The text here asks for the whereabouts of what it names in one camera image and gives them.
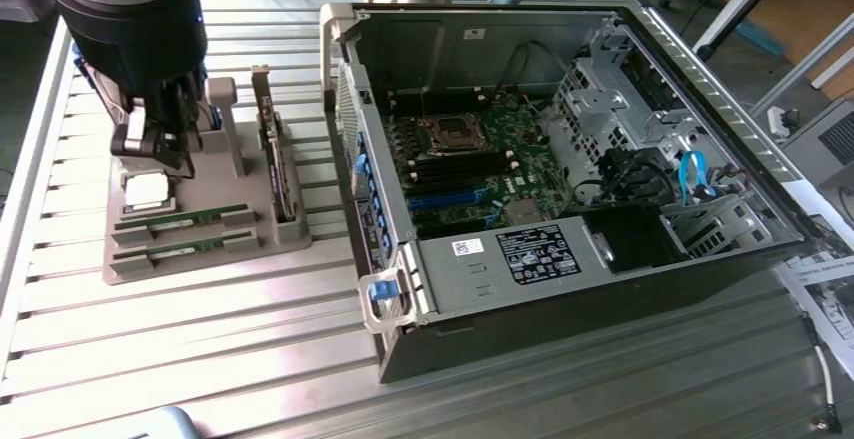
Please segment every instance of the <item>aluminum table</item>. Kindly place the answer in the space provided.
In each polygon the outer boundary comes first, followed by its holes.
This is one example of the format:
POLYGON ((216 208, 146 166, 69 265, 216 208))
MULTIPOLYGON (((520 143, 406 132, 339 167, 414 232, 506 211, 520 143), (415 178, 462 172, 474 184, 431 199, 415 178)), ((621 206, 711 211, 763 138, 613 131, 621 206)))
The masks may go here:
MULTIPOLYGON (((119 286, 100 277, 111 123, 60 23, 0 223, 0 437, 127 437, 167 404, 228 437, 814 432, 821 371, 770 274, 679 311, 378 383, 320 104, 318 10, 334 1, 359 0, 202 0, 206 64, 235 77, 238 120, 255 116, 248 67, 272 68, 314 245, 119 286)), ((834 371, 847 424, 854 387, 834 371)))

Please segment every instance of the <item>white cable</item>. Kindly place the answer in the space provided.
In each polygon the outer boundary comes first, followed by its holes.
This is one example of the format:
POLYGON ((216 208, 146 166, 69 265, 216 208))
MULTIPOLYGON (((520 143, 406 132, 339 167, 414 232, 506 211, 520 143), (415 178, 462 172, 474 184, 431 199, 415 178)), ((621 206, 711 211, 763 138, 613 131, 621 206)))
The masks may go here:
POLYGON ((830 368, 827 368, 827 359, 825 358, 825 351, 819 346, 815 348, 815 354, 818 355, 818 362, 822 363, 822 374, 825 375, 825 393, 827 394, 827 404, 833 404, 833 386, 830 385, 830 368))

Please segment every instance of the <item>floor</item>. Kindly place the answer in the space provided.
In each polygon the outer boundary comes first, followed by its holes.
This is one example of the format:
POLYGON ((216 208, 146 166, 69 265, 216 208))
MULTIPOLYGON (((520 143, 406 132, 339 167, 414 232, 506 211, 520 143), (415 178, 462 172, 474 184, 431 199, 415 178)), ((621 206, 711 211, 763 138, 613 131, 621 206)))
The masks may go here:
MULTIPOLYGON (((670 8, 663 11, 677 30, 683 28, 699 1, 673 0, 670 8)), ((689 43, 699 37, 715 13, 714 6, 706 6, 701 10, 685 32, 689 43)), ((17 162, 53 24, 55 18, 48 18, 39 24, 0 22, 0 51, 5 51, 0 54, 0 104, 4 106, 0 110, 0 168, 8 170, 13 170, 17 162)), ((745 106, 750 106, 762 97, 791 69, 785 58, 774 57, 738 35, 733 35, 726 41, 710 65, 745 106)), ((809 119, 829 100, 805 81, 793 88, 782 102, 782 107, 798 108, 802 117, 809 119)), ((0 172, 0 194, 5 193, 9 184, 11 174, 0 172)))

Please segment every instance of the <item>white label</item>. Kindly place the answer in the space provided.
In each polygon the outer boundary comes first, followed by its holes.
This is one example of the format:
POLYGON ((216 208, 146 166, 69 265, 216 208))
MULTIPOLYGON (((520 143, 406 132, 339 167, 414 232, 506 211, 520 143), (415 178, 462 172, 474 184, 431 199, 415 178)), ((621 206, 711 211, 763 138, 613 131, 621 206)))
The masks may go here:
POLYGON ((154 226, 148 226, 148 230, 151 231, 164 231, 167 229, 178 229, 179 227, 192 226, 195 222, 192 219, 184 219, 183 221, 172 221, 164 222, 163 224, 155 224, 154 226))
POLYGON ((466 241, 456 241, 451 243, 455 256, 464 256, 467 254, 476 254, 483 252, 483 243, 480 239, 468 239, 466 241))
POLYGON ((504 178, 504 184, 507 185, 507 192, 514 194, 516 192, 516 188, 512 187, 512 181, 508 177, 504 178))
POLYGON ((463 31, 463 40, 483 39, 486 37, 486 29, 466 29, 463 31))
POLYGON ((184 247, 183 249, 175 249, 174 251, 162 252, 159 254, 151 254, 148 259, 166 259, 167 257, 184 256, 196 252, 195 247, 184 247))

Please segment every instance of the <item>motherboard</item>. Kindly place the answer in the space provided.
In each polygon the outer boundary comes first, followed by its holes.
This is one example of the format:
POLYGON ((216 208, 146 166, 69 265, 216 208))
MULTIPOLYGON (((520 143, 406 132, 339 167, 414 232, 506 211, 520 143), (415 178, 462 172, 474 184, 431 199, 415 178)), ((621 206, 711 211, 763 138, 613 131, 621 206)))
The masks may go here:
POLYGON ((540 222, 566 208, 566 176, 522 94, 383 125, 419 238, 540 222))

